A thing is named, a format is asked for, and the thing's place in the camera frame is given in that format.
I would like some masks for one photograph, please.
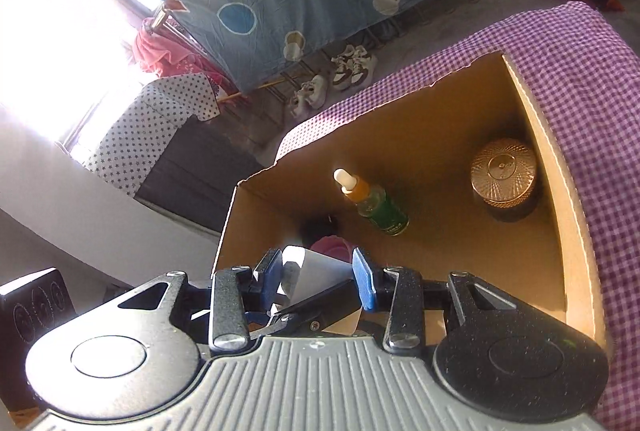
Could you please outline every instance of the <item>checkered tablecloth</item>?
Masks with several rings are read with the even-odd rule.
[[[295,127],[278,151],[332,132],[373,107],[433,83],[480,56],[513,59],[574,177],[616,347],[596,417],[640,429],[640,59],[583,3],[512,16],[380,80]]]

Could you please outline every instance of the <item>hanging clothes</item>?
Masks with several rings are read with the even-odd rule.
[[[143,21],[142,28],[133,43],[133,56],[143,72],[154,73],[158,77],[174,75],[204,74],[211,86],[219,86],[226,94],[236,93],[236,87],[220,72],[211,61],[193,51],[182,40],[164,29],[150,32],[151,19]]]

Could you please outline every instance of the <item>star-patterned fabric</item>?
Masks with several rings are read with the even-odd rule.
[[[159,78],[143,88],[84,166],[133,196],[191,115],[210,120],[219,114],[206,75]]]

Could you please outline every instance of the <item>gray ribbed plastic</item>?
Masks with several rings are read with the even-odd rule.
[[[37,431],[87,427],[97,431],[52,413],[34,425]],[[99,429],[604,431],[587,415],[539,425],[484,415],[444,391],[420,359],[390,355],[372,337],[267,337],[251,353],[213,360],[199,384],[163,411]]]

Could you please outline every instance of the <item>black speaker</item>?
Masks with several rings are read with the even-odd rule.
[[[0,398],[10,413],[36,406],[24,371],[29,349],[74,317],[65,281],[55,268],[0,286]]]

